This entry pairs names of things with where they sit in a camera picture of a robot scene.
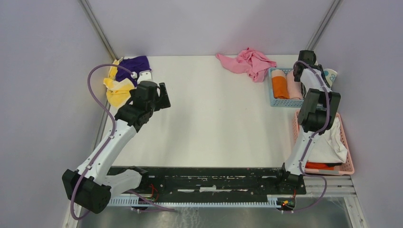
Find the teal patterned towel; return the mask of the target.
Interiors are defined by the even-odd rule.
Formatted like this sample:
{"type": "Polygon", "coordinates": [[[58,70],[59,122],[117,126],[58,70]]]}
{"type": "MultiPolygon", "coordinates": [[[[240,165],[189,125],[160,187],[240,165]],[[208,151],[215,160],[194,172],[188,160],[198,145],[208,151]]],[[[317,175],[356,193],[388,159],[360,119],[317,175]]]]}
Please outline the teal patterned towel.
{"type": "Polygon", "coordinates": [[[334,81],[337,78],[338,73],[333,69],[326,68],[326,69],[324,69],[324,74],[325,74],[326,81],[329,84],[329,87],[331,88],[334,81]]]}

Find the yellow towel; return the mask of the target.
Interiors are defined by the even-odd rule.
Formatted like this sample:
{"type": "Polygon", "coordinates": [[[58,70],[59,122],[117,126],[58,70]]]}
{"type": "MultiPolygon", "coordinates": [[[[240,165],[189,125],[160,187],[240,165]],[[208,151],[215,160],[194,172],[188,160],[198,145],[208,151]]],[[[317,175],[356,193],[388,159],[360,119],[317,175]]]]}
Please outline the yellow towel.
{"type": "Polygon", "coordinates": [[[103,80],[106,86],[106,97],[111,106],[120,108],[130,98],[130,90],[135,89],[134,84],[129,79],[124,79],[120,82],[115,80],[118,68],[111,66],[109,73],[103,80]]]}

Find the green white striped towel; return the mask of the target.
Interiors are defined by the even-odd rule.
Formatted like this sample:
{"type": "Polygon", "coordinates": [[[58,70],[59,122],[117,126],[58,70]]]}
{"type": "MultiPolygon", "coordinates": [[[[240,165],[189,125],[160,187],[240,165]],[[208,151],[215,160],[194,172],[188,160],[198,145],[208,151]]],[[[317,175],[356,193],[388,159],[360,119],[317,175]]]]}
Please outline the green white striped towel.
{"type": "Polygon", "coordinates": [[[306,94],[307,94],[306,87],[305,87],[305,85],[304,85],[303,83],[300,83],[300,85],[301,85],[301,95],[302,95],[302,99],[305,99],[306,94]]]}

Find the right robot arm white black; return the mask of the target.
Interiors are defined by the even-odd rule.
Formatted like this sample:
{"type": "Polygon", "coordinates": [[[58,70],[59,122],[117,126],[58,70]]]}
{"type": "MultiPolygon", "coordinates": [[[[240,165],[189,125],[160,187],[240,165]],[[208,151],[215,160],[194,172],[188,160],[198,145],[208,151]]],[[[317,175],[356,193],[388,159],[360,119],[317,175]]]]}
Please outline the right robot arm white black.
{"type": "Polygon", "coordinates": [[[317,64],[312,50],[301,50],[293,66],[295,82],[305,88],[303,104],[297,116],[299,133],[291,155],[283,163],[280,177],[275,179],[277,192],[286,194],[303,184],[305,165],[314,144],[331,129],[341,95],[333,92],[326,81],[323,67],[317,64]]]}

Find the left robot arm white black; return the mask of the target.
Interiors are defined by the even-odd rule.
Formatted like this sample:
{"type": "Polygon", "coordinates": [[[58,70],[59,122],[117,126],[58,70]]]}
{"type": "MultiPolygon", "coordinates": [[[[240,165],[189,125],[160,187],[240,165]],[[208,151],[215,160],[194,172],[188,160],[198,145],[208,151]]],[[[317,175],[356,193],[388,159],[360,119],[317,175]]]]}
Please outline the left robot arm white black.
{"type": "Polygon", "coordinates": [[[171,106],[165,83],[155,83],[152,72],[138,73],[137,87],[130,91],[130,99],[115,115],[110,115],[112,128],[90,156],[74,171],[66,170],[62,175],[63,185],[70,200],[70,212],[77,204],[98,214],[108,205],[111,198],[134,189],[144,193],[149,189],[149,180],[139,171],[126,170],[108,175],[112,164],[126,146],[149,122],[154,112],[171,106]]]}

